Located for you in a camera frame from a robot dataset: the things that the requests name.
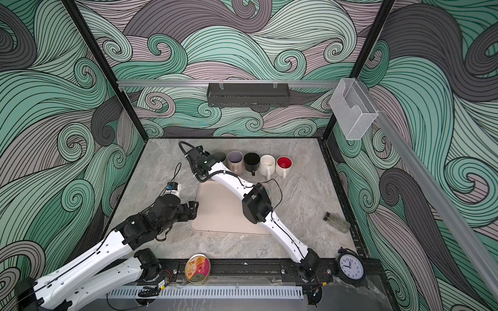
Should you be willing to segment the black wall shelf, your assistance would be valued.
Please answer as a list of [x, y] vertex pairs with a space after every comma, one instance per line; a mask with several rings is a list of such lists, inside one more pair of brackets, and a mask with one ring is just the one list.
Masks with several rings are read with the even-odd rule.
[[290, 102], [287, 84], [210, 84], [207, 88], [208, 105], [216, 108], [285, 107]]

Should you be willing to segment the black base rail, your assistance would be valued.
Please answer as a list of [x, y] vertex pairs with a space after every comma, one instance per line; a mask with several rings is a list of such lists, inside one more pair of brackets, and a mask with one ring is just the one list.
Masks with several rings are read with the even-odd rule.
[[[187, 259], [159, 259], [161, 267], [172, 274], [173, 281], [185, 279]], [[298, 274], [298, 264], [290, 259], [210, 259], [213, 277], [274, 277], [283, 282], [304, 283]], [[377, 259], [364, 259], [366, 276], [383, 275], [384, 269]], [[318, 281], [330, 281], [338, 276], [335, 258], [321, 259], [316, 269]]]

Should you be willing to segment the aluminium rail wall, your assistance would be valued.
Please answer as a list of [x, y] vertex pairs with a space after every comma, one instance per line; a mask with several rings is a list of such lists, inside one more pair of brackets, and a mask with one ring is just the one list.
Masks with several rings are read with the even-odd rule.
[[393, 121], [389, 111], [376, 101], [365, 83], [357, 83], [367, 103], [376, 111], [379, 127], [383, 129], [425, 197], [445, 222], [493, 297], [497, 298], [497, 262], [413, 150], [414, 140], [409, 120], [405, 117], [403, 122]]
[[335, 88], [338, 80], [160, 80], [160, 79], [142, 79], [142, 80], [118, 80], [117, 85], [120, 88], [207, 88], [210, 84], [218, 84], [221, 88], [225, 84], [268, 84], [278, 86], [287, 84], [290, 88], [317, 88], [327, 89]]

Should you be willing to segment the pink upside-down mug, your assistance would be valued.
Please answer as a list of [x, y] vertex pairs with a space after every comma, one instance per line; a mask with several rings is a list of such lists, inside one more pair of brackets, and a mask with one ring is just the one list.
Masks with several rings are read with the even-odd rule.
[[244, 155], [240, 151], [231, 151], [227, 155], [227, 167], [236, 175], [240, 175], [244, 171], [243, 163]]

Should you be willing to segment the grey upside-down mug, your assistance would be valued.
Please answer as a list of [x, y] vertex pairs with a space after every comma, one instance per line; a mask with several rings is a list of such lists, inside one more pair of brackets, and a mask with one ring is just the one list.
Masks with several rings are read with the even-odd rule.
[[224, 152], [216, 152], [213, 154], [220, 162], [224, 163], [226, 160], [226, 154]]

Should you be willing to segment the small clear bottle black cap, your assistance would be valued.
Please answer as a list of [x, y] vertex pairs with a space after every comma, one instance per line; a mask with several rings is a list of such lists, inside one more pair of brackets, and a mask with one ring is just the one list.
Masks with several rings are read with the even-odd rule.
[[327, 212], [323, 218], [330, 226], [334, 227], [341, 233], [348, 233], [350, 231], [350, 223], [340, 217], [337, 213]]

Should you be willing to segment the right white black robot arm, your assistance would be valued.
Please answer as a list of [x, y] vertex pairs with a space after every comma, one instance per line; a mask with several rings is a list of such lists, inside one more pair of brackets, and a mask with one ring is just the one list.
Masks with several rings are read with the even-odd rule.
[[251, 183], [232, 172], [220, 159], [205, 151], [180, 141], [178, 146], [188, 161], [196, 179], [204, 183], [213, 180], [224, 185], [241, 200], [243, 214], [253, 224], [267, 228], [270, 234], [286, 249], [290, 259], [297, 264], [298, 275], [305, 282], [316, 281], [316, 271], [321, 258], [301, 242], [275, 213], [275, 207], [266, 188], [261, 183]]

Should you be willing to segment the aluminium rail back wall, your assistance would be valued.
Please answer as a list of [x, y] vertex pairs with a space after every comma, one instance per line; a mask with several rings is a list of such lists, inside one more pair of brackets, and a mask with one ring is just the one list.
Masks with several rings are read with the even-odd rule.
[[207, 88], [210, 84], [218, 84], [221, 88], [225, 84], [268, 84], [278, 86], [287, 84], [290, 88], [317, 88], [327, 89], [335, 88], [338, 80], [160, 80], [160, 79], [142, 79], [142, 80], [118, 80], [117, 85], [120, 88]]

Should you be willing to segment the aluminium rail right wall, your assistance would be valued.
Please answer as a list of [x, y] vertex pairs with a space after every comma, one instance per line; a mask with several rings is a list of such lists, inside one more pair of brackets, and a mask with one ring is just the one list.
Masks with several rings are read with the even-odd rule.
[[497, 262], [413, 150], [414, 140], [409, 120], [405, 117], [403, 122], [393, 121], [389, 111], [376, 101], [365, 83], [357, 83], [367, 103], [376, 111], [379, 127], [383, 129], [425, 197], [445, 222], [493, 297], [497, 298]]

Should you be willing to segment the black round wall clock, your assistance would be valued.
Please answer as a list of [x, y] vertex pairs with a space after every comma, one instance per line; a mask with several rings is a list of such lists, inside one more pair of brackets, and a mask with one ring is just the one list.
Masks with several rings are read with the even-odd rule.
[[362, 260], [357, 254], [347, 248], [340, 248], [335, 258], [338, 278], [353, 286], [362, 286], [366, 272]]

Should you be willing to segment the clear acrylic wall holder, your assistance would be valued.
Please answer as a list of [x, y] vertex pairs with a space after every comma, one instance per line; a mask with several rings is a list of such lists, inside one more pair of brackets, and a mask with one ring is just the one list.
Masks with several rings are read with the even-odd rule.
[[362, 140], [378, 116], [369, 89], [357, 79], [341, 79], [329, 105], [348, 141]]

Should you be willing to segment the cream mug red inside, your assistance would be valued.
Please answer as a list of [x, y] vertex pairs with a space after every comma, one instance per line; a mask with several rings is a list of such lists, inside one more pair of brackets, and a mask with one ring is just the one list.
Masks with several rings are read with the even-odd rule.
[[279, 177], [286, 179], [290, 175], [290, 170], [292, 167], [292, 159], [288, 158], [287, 156], [281, 156], [276, 160], [275, 172]]

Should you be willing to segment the round colourful tin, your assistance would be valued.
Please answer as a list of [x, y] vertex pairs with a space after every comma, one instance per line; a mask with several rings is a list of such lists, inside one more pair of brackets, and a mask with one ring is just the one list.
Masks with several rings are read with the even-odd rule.
[[192, 284], [202, 284], [211, 274], [211, 262], [203, 254], [193, 255], [185, 264], [185, 277]]

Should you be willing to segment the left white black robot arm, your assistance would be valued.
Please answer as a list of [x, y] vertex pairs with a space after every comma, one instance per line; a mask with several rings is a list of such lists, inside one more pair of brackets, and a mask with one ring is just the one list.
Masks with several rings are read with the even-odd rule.
[[143, 211], [127, 217], [95, 246], [54, 272], [15, 286], [15, 310], [78, 310], [130, 282], [153, 281], [160, 263], [142, 246], [168, 233], [177, 222], [197, 216], [199, 203], [182, 203], [164, 194]]

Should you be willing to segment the black mug white base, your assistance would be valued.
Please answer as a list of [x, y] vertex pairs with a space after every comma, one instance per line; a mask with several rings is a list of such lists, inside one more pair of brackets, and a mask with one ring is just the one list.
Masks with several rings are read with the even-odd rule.
[[243, 161], [245, 170], [247, 172], [250, 172], [252, 176], [255, 176], [256, 172], [259, 169], [260, 159], [260, 156], [253, 152], [249, 152], [244, 155]]

